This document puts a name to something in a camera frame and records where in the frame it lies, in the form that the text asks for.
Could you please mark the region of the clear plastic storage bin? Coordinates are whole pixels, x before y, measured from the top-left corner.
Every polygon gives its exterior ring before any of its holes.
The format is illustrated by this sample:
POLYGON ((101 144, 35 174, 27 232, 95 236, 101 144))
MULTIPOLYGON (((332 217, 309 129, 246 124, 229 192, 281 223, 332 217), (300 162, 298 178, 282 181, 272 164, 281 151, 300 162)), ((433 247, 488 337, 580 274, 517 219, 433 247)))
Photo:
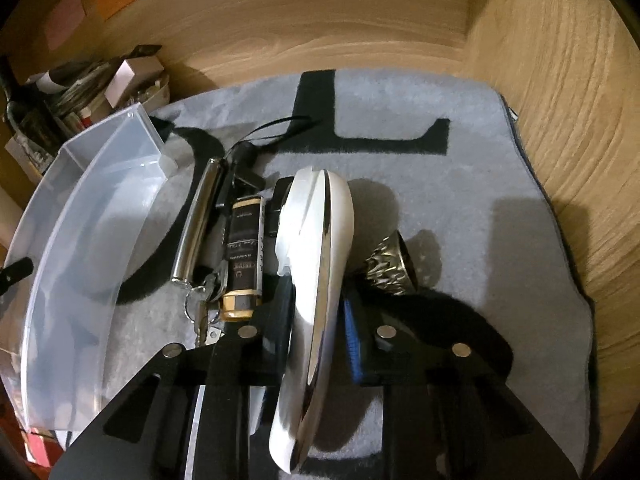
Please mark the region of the clear plastic storage bin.
POLYGON ((1 379, 26 430, 81 431, 99 413, 120 286, 175 165, 140 104, 67 141, 32 194, 6 261, 1 379))

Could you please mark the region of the white handheld device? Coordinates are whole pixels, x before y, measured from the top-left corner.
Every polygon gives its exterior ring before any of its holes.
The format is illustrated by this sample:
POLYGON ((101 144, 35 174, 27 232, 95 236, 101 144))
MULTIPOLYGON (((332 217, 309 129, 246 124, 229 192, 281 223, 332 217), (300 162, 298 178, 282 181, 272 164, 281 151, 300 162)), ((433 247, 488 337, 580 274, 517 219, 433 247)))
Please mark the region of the white handheld device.
POLYGON ((278 275, 292 280, 295 301, 269 452, 287 474, 303 465, 319 428, 354 232, 347 182, 325 169, 298 170, 281 210, 276 241, 278 275))

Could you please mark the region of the stack of books and papers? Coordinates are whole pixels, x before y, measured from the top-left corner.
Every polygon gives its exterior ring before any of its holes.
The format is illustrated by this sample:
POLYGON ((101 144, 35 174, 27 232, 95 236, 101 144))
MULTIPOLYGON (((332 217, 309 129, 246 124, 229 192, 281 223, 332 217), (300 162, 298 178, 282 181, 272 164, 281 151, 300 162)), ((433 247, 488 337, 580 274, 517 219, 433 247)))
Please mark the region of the stack of books and papers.
POLYGON ((63 144, 119 110, 104 91, 126 58, 155 55, 158 44, 139 44, 126 55, 70 61, 30 76, 21 84, 9 60, 1 58, 2 119, 12 140, 39 172, 45 172, 63 144))

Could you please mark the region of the black and gold lighter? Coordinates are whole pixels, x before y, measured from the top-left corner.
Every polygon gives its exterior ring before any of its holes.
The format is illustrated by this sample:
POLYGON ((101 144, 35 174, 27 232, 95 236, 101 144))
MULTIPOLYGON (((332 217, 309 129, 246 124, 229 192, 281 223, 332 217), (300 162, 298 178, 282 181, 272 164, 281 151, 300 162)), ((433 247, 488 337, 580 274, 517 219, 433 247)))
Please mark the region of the black and gold lighter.
POLYGON ((224 322, 248 320, 262 303, 264 210, 260 195, 243 197, 232 206, 226 245, 228 281, 221 299, 224 322))

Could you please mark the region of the grey mat with black letters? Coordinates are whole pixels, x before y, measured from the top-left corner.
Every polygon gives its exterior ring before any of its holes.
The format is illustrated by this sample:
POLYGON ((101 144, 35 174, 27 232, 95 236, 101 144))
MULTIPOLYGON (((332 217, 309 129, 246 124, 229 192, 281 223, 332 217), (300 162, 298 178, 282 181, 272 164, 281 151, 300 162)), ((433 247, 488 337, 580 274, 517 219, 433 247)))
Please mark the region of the grey mat with black letters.
POLYGON ((163 344, 193 340, 169 274, 206 162, 239 140, 277 136, 258 174, 274 182, 311 166, 343 176, 356 216, 350 265, 401 232, 420 283, 479 310, 506 338, 509 388, 584 470, 593 436, 592 309, 498 92, 445 76, 322 70, 201 93, 152 119, 176 170, 120 288, 105 399, 163 344))

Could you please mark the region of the white card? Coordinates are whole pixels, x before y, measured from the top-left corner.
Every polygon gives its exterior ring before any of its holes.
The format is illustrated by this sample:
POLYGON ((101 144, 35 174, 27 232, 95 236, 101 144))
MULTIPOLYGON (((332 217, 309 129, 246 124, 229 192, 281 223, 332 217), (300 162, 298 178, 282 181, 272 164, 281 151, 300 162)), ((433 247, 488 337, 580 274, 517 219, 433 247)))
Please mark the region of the white card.
POLYGON ((140 84, 160 76, 163 71, 164 66, 155 55, 126 58, 107 85, 104 91, 105 99, 111 107, 117 108, 140 84))

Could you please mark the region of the pink sticky note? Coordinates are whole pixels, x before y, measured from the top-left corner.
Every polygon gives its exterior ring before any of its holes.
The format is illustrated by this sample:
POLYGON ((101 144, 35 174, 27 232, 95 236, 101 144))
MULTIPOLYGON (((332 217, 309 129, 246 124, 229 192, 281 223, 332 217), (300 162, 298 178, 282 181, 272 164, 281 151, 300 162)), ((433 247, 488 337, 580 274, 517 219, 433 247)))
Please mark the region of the pink sticky note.
POLYGON ((60 0, 44 22, 43 30, 50 51, 61 47, 86 17, 82 0, 60 0))

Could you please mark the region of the silver metal cylinder keychain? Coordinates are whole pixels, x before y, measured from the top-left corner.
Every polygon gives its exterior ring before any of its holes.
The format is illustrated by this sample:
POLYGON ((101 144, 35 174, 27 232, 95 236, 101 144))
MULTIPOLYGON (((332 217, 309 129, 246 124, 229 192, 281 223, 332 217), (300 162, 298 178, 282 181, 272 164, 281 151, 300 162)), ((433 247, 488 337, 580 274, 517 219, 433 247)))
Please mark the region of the silver metal cylinder keychain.
POLYGON ((183 286, 189 286, 192 283, 194 266, 200 253, 210 204, 217 191, 220 176, 224 172, 221 166, 221 159, 210 158, 206 162, 201 179, 198 181, 179 238, 176 258, 171 268, 170 279, 173 283, 183 286))

